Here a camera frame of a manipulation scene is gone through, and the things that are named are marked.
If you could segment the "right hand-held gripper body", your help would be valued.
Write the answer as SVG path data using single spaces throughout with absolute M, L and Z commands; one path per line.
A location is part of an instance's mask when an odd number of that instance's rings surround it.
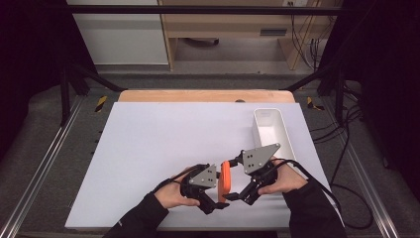
M 240 200 L 253 205 L 260 197 L 259 189 L 276 181 L 277 169 L 270 159 L 279 148 L 280 145 L 276 143 L 242 151 L 244 173 L 251 177 L 251 181 L 240 192 Z

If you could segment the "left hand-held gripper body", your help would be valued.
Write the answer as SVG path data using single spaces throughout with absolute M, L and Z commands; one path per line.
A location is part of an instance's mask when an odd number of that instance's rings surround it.
M 196 165 L 182 179 L 180 192 L 187 198 L 199 201 L 198 208 L 210 214 L 217 208 L 216 202 L 206 194 L 206 190 L 216 186 L 216 167 L 214 165 Z

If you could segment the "orange phone case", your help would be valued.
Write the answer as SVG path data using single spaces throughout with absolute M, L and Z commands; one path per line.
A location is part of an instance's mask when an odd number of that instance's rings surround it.
M 221 170 L 218 179 L 218 201 L 225 202 L 225 194 L 228 194 L 231 190 L 231 172 L 230 163 L 225 161 L 221 164 Z

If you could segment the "person's right hand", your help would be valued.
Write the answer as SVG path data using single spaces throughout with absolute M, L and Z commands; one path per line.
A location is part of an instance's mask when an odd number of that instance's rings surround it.
M 259 189 L 260 195 L 276 192 L 288 193 L 300 189 L 308 183 L 303 176 L 292 169 L 283 159 L 272 157 L 270 161 L 277 168 L 277 179 L 275 183 L 261 187 Z

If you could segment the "person's left hand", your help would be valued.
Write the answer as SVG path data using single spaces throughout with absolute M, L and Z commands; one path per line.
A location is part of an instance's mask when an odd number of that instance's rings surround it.
M 171 209 L 177 206 L 198 206 L 200 204 L 198 200 L 181 194 L 180 183 L 185 176 L 186 173 L 182 172 L 181 176 L 171 178 L 155 192 L 155 197 L 163 208 Z

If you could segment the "white plastic bin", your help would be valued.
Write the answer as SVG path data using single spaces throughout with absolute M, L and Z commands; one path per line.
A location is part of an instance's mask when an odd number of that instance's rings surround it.
M 258 108 L 254 111 L 253 136 L 256 147 L 278 143 L 280 148 L 274 153 L 277 158 L 295 159 L 282 114 L 278 109 Z

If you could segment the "white table mat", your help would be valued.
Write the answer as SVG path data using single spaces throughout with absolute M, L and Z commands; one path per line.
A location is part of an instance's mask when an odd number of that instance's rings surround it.
M 295 159 L 328 182 L 298 103 L 114 103 L 64 227 L 107 230 L 164 179 L 196 164 L 215 164 L 256 147 L 255 110 L 281 112 Z M 238 200 L 205 215 L 172 209 L 160 230 L 275 230 L 288 226 L 281 194 L 252 206 Z

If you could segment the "yellow black hazard tape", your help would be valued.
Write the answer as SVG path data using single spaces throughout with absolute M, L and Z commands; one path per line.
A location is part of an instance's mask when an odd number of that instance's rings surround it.
M 106 100 L 107 100 L 107 96 L 101 96 L 98 100 L 98 103 L 97 103 L 94 111 L 95 112 L 100 112 L 102 110 Z
M 311 97 L 307 97 L 307 108 L 309 109 L 314 109 L 314 110 L 318 110 L 318 111 L 323 111 L 325 110 L 325 107 L 322 105 L 315 105 L 312 98 Z

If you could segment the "wooden table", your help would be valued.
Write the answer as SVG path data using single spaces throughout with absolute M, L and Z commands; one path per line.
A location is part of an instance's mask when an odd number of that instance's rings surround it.
M 294 96 L 287 90 L 235 89 L 151 89 L 125 90 L 119 102 L 267 102 L 294 103 Z

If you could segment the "grey desk label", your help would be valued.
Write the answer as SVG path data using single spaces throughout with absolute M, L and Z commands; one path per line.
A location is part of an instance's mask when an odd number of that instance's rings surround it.
M 286 29 L 261 29 L 260 36 L 261 37 L 283 37 L 287 34 Z

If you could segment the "light wooden desk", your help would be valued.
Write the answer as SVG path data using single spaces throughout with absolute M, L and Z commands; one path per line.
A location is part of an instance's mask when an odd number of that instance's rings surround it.
M 157 0 L 160 6 L 340 7 L 343 0 Z M 334 16 L 163 14 L 167 51 L 173 57 L 176 39 L 268 38 L 278 40 L 285 60 L 295 70 L 312 39 L 327 39 Z M 283 37 L 261 37 L 261 29 L 286 29 Z

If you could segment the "dark curtain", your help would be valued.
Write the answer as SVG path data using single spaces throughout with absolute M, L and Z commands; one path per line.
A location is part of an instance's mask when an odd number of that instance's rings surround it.
M 334 53 L 362 25 L 347 49 L 345 76 L 362 86 L 362 107 L 384 156 L 420 198 L 420 0 L 343 0 L 359 12 L 337 18 Z
M 58 57 L 95 71 L 66 0 L 0 0 L 0 160 L 37 93 L 59 84 Z

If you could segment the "white cabinet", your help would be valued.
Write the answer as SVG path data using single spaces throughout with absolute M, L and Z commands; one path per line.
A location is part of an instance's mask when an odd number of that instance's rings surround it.
M 168 64 L 159 14 L 74 14 L 97 65 Z

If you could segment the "aluminium floor rail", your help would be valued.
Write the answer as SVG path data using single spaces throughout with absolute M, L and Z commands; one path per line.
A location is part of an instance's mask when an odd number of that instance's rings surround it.
M 349 164 L 356 177 L 358 185 L 372 210 L 373 219 L 381 233 L 381 236 L 383 238 L 400 238 L 392 219 L 390 218 L 379 194 L 377 193 L 377 190 L 373 185 L 372 180 L 368 175 L 368 172 L 361 163 L 361 160 L 351 143 L 348 144 L 346 152 Z
M 4 226 L 0 229 L 0 238 L 15 238 L 17 235 L 80 111 L 84 100 L 84 96 L 75 97 L 74 102 L 70 107 L 68 119 L 57 130 L 25 192 L 21 196 Z

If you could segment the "black horizontal frame bar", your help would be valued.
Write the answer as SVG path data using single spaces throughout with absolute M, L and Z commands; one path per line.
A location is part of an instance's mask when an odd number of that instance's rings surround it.
M 213 15 L 313 15 L 338 16 L 341 7 L 252 7 L 252 6 L 154 6 L 154 5 L 68 5 L 74 14 L 213 14 Z

